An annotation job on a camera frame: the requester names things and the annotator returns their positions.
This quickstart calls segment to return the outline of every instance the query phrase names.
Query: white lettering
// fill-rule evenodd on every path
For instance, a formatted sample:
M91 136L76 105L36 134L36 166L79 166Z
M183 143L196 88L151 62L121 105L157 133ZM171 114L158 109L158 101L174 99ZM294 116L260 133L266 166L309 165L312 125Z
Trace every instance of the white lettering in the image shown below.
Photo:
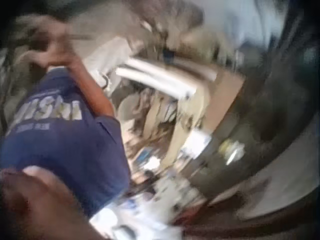
M65 103L63 98L59 95L56 99L54 109L51 118L60 118L63 117L65 120L70 120L71 115L71 104Z
M72 101L72 120L82 120L79 101Z
M17 133L21 133L21 132L24 132L24 131L27 131L27 130L31 130L33 128L34 128L34 124L33 123L24 124L24 125L18 126L16 132Z
M11 125L10 125L7 133L6 133L6 135L9 135L9 133L11 132L11 130L12 130L17 124L19 124L19 123L22 121L22 119L23 119L23 117L24 117L24 115L25 115L25 113L26 113L29 105L30 105L30 102L23 104L23 105L20 107L20 109L16 112L16 114L15 114L14 117L13 117L13 121L12 121L12 123L11 123Z
M25 116L23 118L24 120L31 119L34 116L34 113L37 110L38 102L39 102L38 98L36 98L32 101L30 107L28 108L28 110L25 113Z
M39 103L40 109L35 113L34 119L47 119L50 114L52 113L53 106L52 103L55 101L55 99L52 96L46 96L44 99L42 99Z
M37 123L34 126L34 129L36 129L36 130L49 130L50 129L50 123Z

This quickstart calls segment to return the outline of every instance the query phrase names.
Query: sleeve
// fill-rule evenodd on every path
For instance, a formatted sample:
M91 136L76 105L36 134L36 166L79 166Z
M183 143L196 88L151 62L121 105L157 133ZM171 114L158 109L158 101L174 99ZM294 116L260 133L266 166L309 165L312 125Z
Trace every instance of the sleeve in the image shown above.
M116 144L123 145L121 125L117 119L113 116L98 116L95 120Z

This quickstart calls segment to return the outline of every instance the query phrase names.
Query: person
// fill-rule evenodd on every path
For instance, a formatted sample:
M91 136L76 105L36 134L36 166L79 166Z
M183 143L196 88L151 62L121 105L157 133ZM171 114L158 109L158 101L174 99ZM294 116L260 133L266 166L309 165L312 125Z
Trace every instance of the person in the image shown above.
M67 221L77 225L77 219L91 233L84 219L88 222L130 183L121 126L74 52L68 26L50 16L26 19L47 48L29 50L21 59L59 68L48 71L28 94L8 128L0 152L3 202L15 222L37 237L47 227L59 235L53 229L62 231ZM72 234L80 237L77 231L82 232L73 228Z

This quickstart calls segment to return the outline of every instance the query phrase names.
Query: blue t-shirt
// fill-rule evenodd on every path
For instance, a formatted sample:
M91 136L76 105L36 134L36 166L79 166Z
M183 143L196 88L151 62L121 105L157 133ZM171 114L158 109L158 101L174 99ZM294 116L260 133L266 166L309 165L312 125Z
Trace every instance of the blue t-shirt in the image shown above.
M64 68L50 71L18 108L0 157L1 168L53 172L88 217L130 182L120 123L96 117Z

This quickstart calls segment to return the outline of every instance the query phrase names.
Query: finger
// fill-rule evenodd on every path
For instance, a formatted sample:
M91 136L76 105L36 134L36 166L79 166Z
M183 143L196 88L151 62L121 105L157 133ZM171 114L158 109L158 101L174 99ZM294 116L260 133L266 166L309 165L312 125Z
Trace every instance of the finger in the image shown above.
M22 61L37 64L42 68L47 68L49 63L48 53L43 51L29 50L20 55L15 64L19 64Z

